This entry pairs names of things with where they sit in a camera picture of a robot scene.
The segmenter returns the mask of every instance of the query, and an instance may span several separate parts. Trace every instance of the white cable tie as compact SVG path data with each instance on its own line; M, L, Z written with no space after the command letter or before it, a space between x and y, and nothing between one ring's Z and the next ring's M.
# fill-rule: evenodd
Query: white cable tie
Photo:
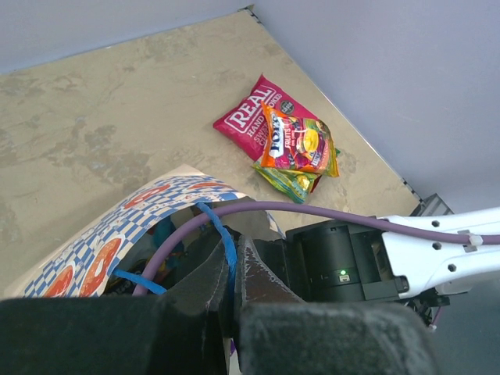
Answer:
M479 234L469 233L469 241L472 246L481 246L484 241L483 238Z

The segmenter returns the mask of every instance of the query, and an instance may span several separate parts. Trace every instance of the wall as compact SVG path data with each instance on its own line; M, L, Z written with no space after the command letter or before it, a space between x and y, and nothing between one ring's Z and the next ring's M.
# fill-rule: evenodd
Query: wall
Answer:
M245 0L5 0L0 73L223 16Z
M500 205L500 2L257 0L265 28L421 196Z

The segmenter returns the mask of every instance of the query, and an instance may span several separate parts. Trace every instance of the rowntree's fruit candy bag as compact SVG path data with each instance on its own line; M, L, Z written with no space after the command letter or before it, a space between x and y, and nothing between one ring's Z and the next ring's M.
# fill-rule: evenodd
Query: rowntree's fruit candy bag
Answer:
M338 177L334 139L321 120L287 116L262 103L269 127L261 165Z
M263 75L253 87L250 95L226 113L213 127L228 136L240 148L256 161L263 154L267 139L266 118L261 102L278 108L288 115L316 119L316 117L277 85Z
M313 190L315 181L321 177L319 174L298 172L297 170L262 168L260 160L254 162L253 167L277 190L286 194L295 203L300 204L304 203Z

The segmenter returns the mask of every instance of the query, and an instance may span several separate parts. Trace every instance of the worn table surface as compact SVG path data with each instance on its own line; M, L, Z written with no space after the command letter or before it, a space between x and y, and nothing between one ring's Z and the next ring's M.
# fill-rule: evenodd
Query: worn table surface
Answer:
M187 163L288 200L212 128L260 73L328 124L339 178L309 204L407 215L416 200L246 12L0 76L0 291L145 182ZM318 218L278 212L282 229Z

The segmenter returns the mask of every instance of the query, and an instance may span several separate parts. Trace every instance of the blue cable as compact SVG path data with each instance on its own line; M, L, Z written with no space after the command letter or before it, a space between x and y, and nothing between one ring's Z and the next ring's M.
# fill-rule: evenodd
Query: blue cable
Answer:
M220 236L222 237L222 242L224 244L224 249L226 252L227 265L229 266L229 291L230 295L234 294L234 282L236 279L236 265L238 264L238 255L236 254L236 248L234 247L233 238L229 234L226 228L224 228L220 218L208 207L205 203L199 202L196 206L211 219L213 226L217 229Z
M144 288L149 289L156 295L162 295L163 293L166 292L166 289L164 287L142 277L141 275L136 275L135 273L117 269L114 269L112 274L115 275L116 277L121 277L122 279L132 281L135 284L142 285Z

